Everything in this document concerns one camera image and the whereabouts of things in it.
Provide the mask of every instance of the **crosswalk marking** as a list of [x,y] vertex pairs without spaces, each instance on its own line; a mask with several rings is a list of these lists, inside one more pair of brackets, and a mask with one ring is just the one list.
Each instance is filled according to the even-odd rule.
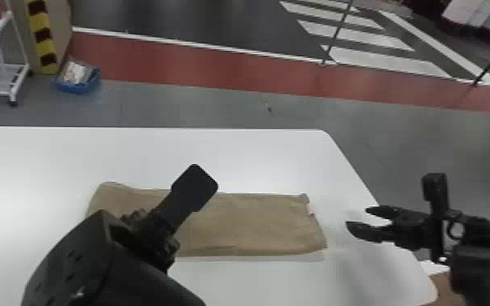
[[[298,20],[298,22],[310,34],[324,36],[324,37],[333,37],[335,35],[336,27],[334,26],[326,25],[326,24],[317,24],[314,22],[303,21],[303,20]],[[340,29],[340,33],[338,33],[338,38],[353,41],[353,42],[361,42],[361,43],[376,45],[376,46],[384,46],[388,48],[414,51],[414,49],[412,49],[407,44],[402,42],[402,40],[399,38],[355,31],[349,28]]]
[[406,59],[392,55],[381,55],[372,52],[350,50],[333,46],[330,57],[337,63],[367,68],[378,68],[397,72],[416,73],[434,77],[451,76],[443,69],[435,66],[432,62],[419,59]]
[[[331,0],[298,0],[299,2],[309,2],[309,3],[316,3],[316,4],[322,4],[325,7],[335,7],[339,8],[341,10],[345,10],[348,7],[348,4],[345,2],[336,2],[336,1],[331,1]],[[350,11],[353,11],[355,13],[358,13],[359,10],[357,10],[355,7],[351,7]]]
[[[310,15],[326,20],[334,20],[334,21],[340,21],[342,20],[343,14],[336,13],[333,11],[325,11],[325,10],[320,10],[314,7],[307,7],[307,6],[302,6],[300,4],[294,4],[290,2],[284,2],[281,1],[281,4],[283,7],[285,7],[289,12],[296,13],[296,14],[302,14],[302,15]],[[370,28],[377,28],[377,29],[382,29],[379,24],[375,23],[373,20],[370,20],[368,18],[364,17],[359,17],[359,16],[354,16],[354,15],[348,15],[346,17],[346,24],[355,24],[355,25],[361,25],[364,27],[370,27]]]

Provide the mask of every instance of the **red floor stripe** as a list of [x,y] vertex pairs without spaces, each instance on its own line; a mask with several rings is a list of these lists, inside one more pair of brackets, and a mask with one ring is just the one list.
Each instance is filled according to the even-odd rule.
[[345,66],[74,33],[69,54],[109,80],[490,112],[490,87]]

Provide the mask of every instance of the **white floor line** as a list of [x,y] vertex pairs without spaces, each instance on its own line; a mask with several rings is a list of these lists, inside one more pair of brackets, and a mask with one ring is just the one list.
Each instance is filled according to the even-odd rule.
[[[287,9],[287,11],[291,13],[301,14],[301,15],[309,15],[313,17],[318,17],[326,20],[340,21],[342,20],[343,14],[336,13],[334,11],[325,11],[320,10],[318,8],[302,6],[300,4],[294,4],[290,2],[281,1],[281,5]],[[377,28],[382,29],[383,27],[373,20],[364,17],[352,16],[348,15],[346,17],[346,24],[356,24],[364,27]]]
[[[331,0],[298,0],[299,2],[309,2],[309,3],[316,3],[316,4],[321,4],[324,5],[325,7],[335,7],[339,8],[341,10],[345,10],[348,7],[348,4],[345,2],[336,2],[336,1],[331,1]],[[355,7],[351,7],[350,11],[354,13],[358,13],[359,10],[357,10]]]
[[[443,45],[433,37],[429,36],[428,34],[424,33],[422,30],[419,28],[414,27],[412,24],[407,22],[406,20],[403,20],[399,16],[386,12],[386,11],[380,11],[380,14],[386,16],[388,19],[393,21],[394,23],[400,25],[402,28],[406,29],[407,31],[411,32],[414,36],[418,37],[419,39],[423,40],[426,44],[429,46],[432,46],[433,48],[437,49],[440,53],[457,63],[458,65],[462,66],[465,70],[468,72],[471,72],[474,76],[478,76],[483,69],[470,60],[466,59],[465,57],[459,55],[456,51],[448,48],[447,46]],[[485,85],[490,85],[490,73],[487,73],[486,76],[484,77],[484,84]]]
[[77,33],[88,33],[88,34],[95,34],[95,35],[100,35],[100,36],[133,39],[136,41],[144,41],[144,42],[159,42],[159,43],[164,43],[164,44],[169,44],[169,45],[190,46],[190,47],[200,48],[200,49],[234,52],[234,53],[241,53],[241,54],[245,54],[245,55],[258,55],[258,56],[269,57],[269,58],[274,58],[274,59],[289,59],[289,60],[295,60],[295,61],[299,61],[299,62],[309,62],[309,63],[320,63],[321,62],[320,59],[314,59],[314,58],[309,58],[309,57],[305,57],[305,56],[283,55],[283,54],[272,53],[272,52],[263,52],[263,51],[257,51],[257,50],[233,48],[231,46],[216,46],[216,45],[204,44],[204,43],[200,43],[200,42],[186,42],[186,41],[179,41],[177,39],[168,39],[168,38],[162,38],[162,37],[150,37],[150,36],[146,36],[146,35],[113,32],[113,31],[101,30],[101,29],[96,29],[96,28],[72,27],[72,30],[74,32],[77,32]]
[[[298,20],[298,23],[310,34],[333,37],[336,32],[336,27],[326,24],[317,24],[314,22]],[[376,46],[383,46],[387,48],[395,48],[407,51],[414,51],[409,45],[402,42],[401,39],[396,37],[390,37],[380,34],[366,33],[362,31],[351,30],[349,28],[342,28],[338,33],[339,39],[344,39],[352,42],[361,42],[365,44],[371,44]]]
[[438,76],[448,79],[452,78],[448,73],[437,67],[432,62],[419,59],[407,59],[393,55],[381,55],[379,53],[344,49],[335,46],[333,46],[330,50],[330,57],[332,57],[336,63],[344,63],[347,65],[415,73],[423,76]]

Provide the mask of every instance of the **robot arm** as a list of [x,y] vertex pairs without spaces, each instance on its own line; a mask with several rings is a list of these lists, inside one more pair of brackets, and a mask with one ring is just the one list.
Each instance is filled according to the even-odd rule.
[[[391,242],[410,251],[428,249],[431,261],[450,267],[450,285],[463,295],[468,306],[490,306],[490,221],[450,209],[443,173],[424,176],[422,189],[423,198],[431,205],[431,214],[392,206],[371,207],[366,209],[367,213],[392,223],[374,227],[348,221],[348,230],[372,243]],[[452,231],[456,224],[463,226],[459,237]],[[457,244],[446,247],[444,234]]]

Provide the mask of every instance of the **brown cloth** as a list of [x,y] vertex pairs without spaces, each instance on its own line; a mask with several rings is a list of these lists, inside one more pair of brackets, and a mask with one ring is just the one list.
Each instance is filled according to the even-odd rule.
[[[115,216],[156,207],[169,190],[101,184],[87,216],[104,209]],[[326,248],[325,236],[308,213],[307,195],[217,193],[186,219],[175,238],[178,256],[291,255]]]
[[431,275],[431,280],[439,291],[437,300],[430,306],[466,306],[466,302],[461,295],[458,295],[450,288],[448,273],[440,273]]

